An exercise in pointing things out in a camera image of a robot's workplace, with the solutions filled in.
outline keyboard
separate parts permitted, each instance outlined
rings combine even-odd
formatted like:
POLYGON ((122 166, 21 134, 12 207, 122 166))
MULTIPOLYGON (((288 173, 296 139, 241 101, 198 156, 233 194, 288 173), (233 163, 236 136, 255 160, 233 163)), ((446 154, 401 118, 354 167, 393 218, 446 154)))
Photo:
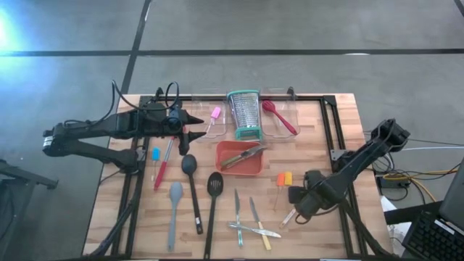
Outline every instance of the keyboard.
POLYGON ((423 260, 464 261, 464 236, 425 212, 413 222, 402 245, 423 260))

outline utensil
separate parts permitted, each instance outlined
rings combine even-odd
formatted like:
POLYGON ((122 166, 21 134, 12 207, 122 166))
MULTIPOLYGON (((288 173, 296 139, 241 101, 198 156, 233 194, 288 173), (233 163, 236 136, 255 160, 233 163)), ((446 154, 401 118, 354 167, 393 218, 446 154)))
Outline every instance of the utensil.
POLYGON ((293 176, 293 175, 291 174, 290 171, 285 172, 285 181, 283 182, 283 184, 284 184, 285 186, 291 186, 291 185, 293 185, 293 178, 292 178, 292 176, 293 176))
MULTIPOLYGON (((249 198, 249 206, 252 208, 254 221, 256 221, 258 223, 258 226, 260 227, 260 229, 264 229, 262 227, 262 223, 260 221, 260 218, 258 217, 258 213, 256 212, 256 208, 254 207, 254 202, 253 202, 252 197, 249 198)), ((262 235, 262 242, 264 243, 264 246, 266 247, 266 250, 271 250, 270 242, 269 242, 269 239, 268 239, 268 237, 266 235, 262 235)))
POLYGON ((238 156, 235 156, 235 157, 232 157, 230 159, 226 159, 224 161, 222 161, 220 163, 220 166, 222 169, 228 169, 234 165, 236 165, 237 163, 243 161, 243 160, 246 160, 262 151, 264 151, 265 149, 267 149, 266 146, 264 145, 258 145, 258 146, 254 146, 252 147, 251 149, 247 149, 246 151, 240 153, 240 155, 238 156))
POLYGON ((296 212, 297 212, 296 209, 292 209, 290 213, 283 219, 282 223, 278 227, 282 229, 284 226, 286 226, 287 223, 290 221, 291 217, 293 217, 293 215, 295 215, 296 212))
POLYGON ((210 124, 208 124, 208 126, 204 130, 205 133, 208 133, 210 131, 211 125, 214 124, 215 121, 218 119, 219 114, 220 114, 220 107, 216 107, 211 113, 210 124))
POLYGON ((157 171, 157 163, 158 160, 160 160, 160 148, 154 147, 153 148, 153 153, 152 153, 152 161, 153 161, 153 174, 152 174, 152 181, 154 181, 154 174, 157 171))
POLYGON ((277 116, 277 118, 279 120, 281 120, 281 122, 285 125, 285 127, 291 132, 291 134, 293 135, 298 135, 297 133, 297 130, 295 130, 295 128, 293 128, 293 126, 288 122, 286 121, 282 115, 280 115, 277 110, 276 110, 276 106, 274 105, 273 102, 269 101, 269 100, 265 100, 262 102, 262 109, 265 110, 266 112, 272 112, 273 114, 275 114, 275 116, 277 116))
MULTIPOLYGON (((239 193, 237 192, 237 189, 235 189, 235 216, 236 216, 237 224, 240 225, 239 212, 240 212, 239 193)), ((239 234, 239 247, 242 247, 244 245, 244 240, 241 237, 241 229, 240 228, 238 229, 237 233, 239 234)))
POLYGON ((167 250, 172 252, 174 250, 175 244, 175 211, 177 205, 182 197, 182 184, 180 182, 175 182, 171 185, 169 190, 169 198, 171 199, 171 204, 173 205, 173 213, 171 216, 171 222, 169 224, 169 235, 167 238, 167 250))
POLYGON ((163 175, 165 174, 166 167, 167 167, 167 161, 169 160, 169 154, 171 153, 171 148, 173 147, 173 142, 174 142, 174 136, 169 140, 169 143, 167 144, 167 149, 165 153, 165 158, 162 160, 161 167, 159 168, 158 176, 156 181, 154 182, 154 190, 157 190, 158 187, 161 184, 161 180, 163 175))
POLYGON ((243 225, 239 225, 237 223, 234 223, 234 222, 229 222, 227 224, 227 226, 229 228, 233 228, 233 229, 243 229, 243 230, 246 230, 246 231, 251 231, 251 232, 255 232, 255 233, 258 233, 260 235, 266 235, 266 236, 272 236, 272 237, 277 237, 277 238, 281 238, 282 236, 279 235, 278 233, 276 232, 272 232, 272 231, 269 231, 269 230, 266 230, 266 229, 258 229, 258 228, 249 228, 249 227, 246 227, 246 226, 243 226, 243 225))
POLYGON ((208 178, 207 184, 208 193, 211 195, 211 208, 210 208, 210 220, 208 221, 208 233, 206 237, 206 246, 204 248, 203 258, 208 260, 211 258, 211 240, 212 240, 212 227, 215 222, 215 208, 216 198, 223 192, 224 180, 223 176, 219 172, 214 172, 208 178))
POLYGON ((196 170, 196 159, 192 154, 187 154, 182 159, 182 171, 187 174, 188 181, 190 182, 191 200, 194 203, 194 215, 195 215, 195 226, 196 233, 203 234, 202 217, 200 216, 200 209, 198 208, 198 199, 196 198, 194 172, 196 170))
POLYGON ((282 187, 283 185, 285 184, 285 173, 279 173, 277 175, 277 187, 278 187, 278 191, 277 191, 277 196, 275 196, 275 202, 274 202, 274 210, 276 210, 276 205, 277 205, 277 201, 278 201, 278 195, 281 194, 281 191, 282 191, 282 187))
POLYGON ((237 141, 262 140, 260 92, 257 90, 232 91, 227 94, 237 141))

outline black slotted spoon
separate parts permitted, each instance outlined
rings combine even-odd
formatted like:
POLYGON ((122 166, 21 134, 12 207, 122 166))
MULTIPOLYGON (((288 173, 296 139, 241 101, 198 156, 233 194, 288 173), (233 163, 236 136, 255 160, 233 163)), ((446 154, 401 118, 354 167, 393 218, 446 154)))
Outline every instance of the black slotted spoon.
POLYGON ((215 172, 208 178, 208 193, 211 195, 211 208, 210 208, 210 220, 208 220, 208 233, 206 237, 206 246, 204 248, 204 256, 206 260, 211 258, 211 240, 212 240, 212 227, 215 222, 215 208, 216 198, 223 192, 224 180, 220 173, 215 172))

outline plastic bowl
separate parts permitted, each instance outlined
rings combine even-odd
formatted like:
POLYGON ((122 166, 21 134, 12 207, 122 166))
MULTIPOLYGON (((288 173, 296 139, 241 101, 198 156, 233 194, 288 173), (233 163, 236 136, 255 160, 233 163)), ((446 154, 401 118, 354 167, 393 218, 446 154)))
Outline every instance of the plastic bowl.
POLYGON ((258 175, 262 170, 262 152, 253 155, 252 157, 243 160, 236 165, 221 169, 220 163, 232 157, 240 155, 240 153, 251 149, 254 146, 260 145, 259 142, 253 141, 221 141, 216 146, 216 169, 226 175, 258 175))

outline red utensil handle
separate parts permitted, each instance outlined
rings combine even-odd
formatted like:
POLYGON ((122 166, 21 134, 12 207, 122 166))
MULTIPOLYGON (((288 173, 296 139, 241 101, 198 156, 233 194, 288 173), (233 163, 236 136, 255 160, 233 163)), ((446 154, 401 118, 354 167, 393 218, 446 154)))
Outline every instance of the red utensil handle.
POLYGON ((160 186, 162 176, 165 174, 166 166, 167 166, 167 162, 164 161, 161 163, 161 167, 159 168, 157 179, 154 182, 154 187, 153 187, 154 190, 157 190, 158 187, 160 186))
POLYGON ((289 129, 289 131, 293 135, 298 135, 297 130, 295 130, 295 128, 293 128, 293 126, 288 121, 286 121, 278 112, 274 111, 274 113, 275 116, 277 116, 279 120, 281 120, 281 122, 285 125, 285 127, 287 127, 287 129, 289 129))

